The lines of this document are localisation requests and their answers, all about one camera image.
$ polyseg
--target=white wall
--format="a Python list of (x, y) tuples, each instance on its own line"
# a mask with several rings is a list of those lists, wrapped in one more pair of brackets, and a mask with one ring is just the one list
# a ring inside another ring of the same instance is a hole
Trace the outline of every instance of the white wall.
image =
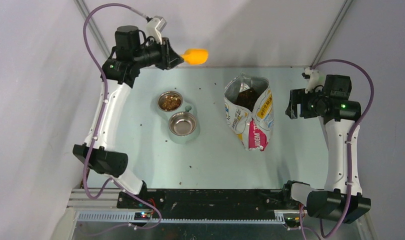
[[(92, 10), (109, 0), (86, 0)], [(163, 35), (182, 54), (208, 49), (204, 66), (303, 66), (315, 58), (344, 0), (117, 0), (150, 17), (163, 16)], [(109, 48), (119, 26), (146, 21), (127, 9), (98, 12), (95, 22)]]
[(2, 240), (49, 239), (80, 182), (72, 147), (100, 91), (82, 25), (72, 0), (0, 0)]
[[(381, 240), (405, 240), (405, 1), (354, 1), (324, 60), (353, 61), (372, 77), (375, 99), (361, 124), (358, 171)], [(350, 75), (351, 99), (366, 106), (362, 74), (339, 63), (321, 68)]]

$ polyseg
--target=red label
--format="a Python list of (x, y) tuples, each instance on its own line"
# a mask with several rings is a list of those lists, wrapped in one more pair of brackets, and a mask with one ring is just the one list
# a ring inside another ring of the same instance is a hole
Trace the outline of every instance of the red label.
[(264, 132), (262, 132), (255, 124), (254, 120), (249, 123), (248, 148), (262, 149), (268, 145), (268, 141)]

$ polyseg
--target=stainless steel bowl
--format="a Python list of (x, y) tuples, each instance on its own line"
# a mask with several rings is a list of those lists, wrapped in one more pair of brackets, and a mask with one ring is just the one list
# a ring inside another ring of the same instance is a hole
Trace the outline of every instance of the stainless steel bowl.
[(166, 96), (174, 96), (174, 97), (180, 98), (180, 105), (179, 105), (176, 109), (180, 108), (180, 107), (182, 106), (182, 104), (184, 103), (184, 99), (182, 98), (182, 95), (181, 95), (179, 92), (177, 92), (177, 91), (166, 91), (166, 92), (163, 92), (163, 93), (158, 97), (158, 101), (157, 101), (157, 106), (158, 106), (158, 108), (159, 108), (161, 111), (163, 111), (163, 112), (173, 112), (173, 111), (176, 110), (176, 109), (173, 109), (173, 110), (170, 110), (170, 111), (166, 111), (166, 110), (164, 110), (164, 109), (162, 108), (162, 105), (163, 105), (164, 101), (166, 100)]
[(177, 136), (187, 136), (195, 131), (197, 119), (187, 111), (181, 111), (170, 117), (168, 128)]

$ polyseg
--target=yellow scoop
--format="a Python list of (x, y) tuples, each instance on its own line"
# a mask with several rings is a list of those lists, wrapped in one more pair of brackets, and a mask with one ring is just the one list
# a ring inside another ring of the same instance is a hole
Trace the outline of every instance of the yellow scoop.
[(190, 65), (203, 64), (209, 58), (209, 51), (201, 48), (190, 48), (180, 55)]

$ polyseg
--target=double pet bowl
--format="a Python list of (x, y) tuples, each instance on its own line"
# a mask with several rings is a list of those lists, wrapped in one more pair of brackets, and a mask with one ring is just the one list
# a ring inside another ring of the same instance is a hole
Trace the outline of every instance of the double pet bowl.
[(177, 91), (166, 91), (158, 97), (157, 112), (168, 122), (168, 135), (173, 142), (185, 144), (200, 134), (197, 110)]

